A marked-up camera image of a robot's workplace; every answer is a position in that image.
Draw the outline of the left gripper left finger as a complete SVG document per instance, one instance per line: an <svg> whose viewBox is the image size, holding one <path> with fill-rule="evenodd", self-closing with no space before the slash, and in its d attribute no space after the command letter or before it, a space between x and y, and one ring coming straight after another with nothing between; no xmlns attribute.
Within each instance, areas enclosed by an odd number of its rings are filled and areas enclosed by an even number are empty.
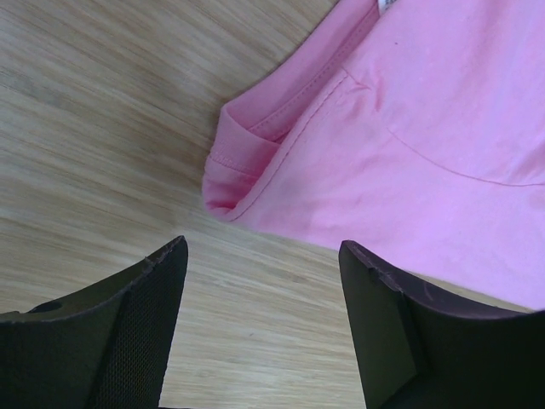
<svg viewBox="0 0 545 409"><path fill-rule="evenodd" d="M140 262L1 316L3 408L158 408L188 263L179 236Z"/></svg>

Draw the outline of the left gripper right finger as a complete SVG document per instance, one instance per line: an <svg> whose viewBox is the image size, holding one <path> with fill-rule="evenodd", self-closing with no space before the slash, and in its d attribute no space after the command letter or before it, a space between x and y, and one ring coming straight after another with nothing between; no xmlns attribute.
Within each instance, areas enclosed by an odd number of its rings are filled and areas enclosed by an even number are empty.
<svg viewBox="0 0 545 409"><path fill-rule="evenodd" d="M543 407L543 312L470 300L353 241L339 264L367 407Z"/></svg>

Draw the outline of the pink t shirt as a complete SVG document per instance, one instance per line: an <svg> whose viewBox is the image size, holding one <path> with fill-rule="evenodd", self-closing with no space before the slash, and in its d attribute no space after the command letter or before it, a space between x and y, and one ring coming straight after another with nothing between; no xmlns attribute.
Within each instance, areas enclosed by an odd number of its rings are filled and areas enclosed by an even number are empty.
<svg viewBox="0 0 545 409"><path fill-rule="evenodd" d="M214 217L544 306L544 4L340 1L222 109Z"/></svg>

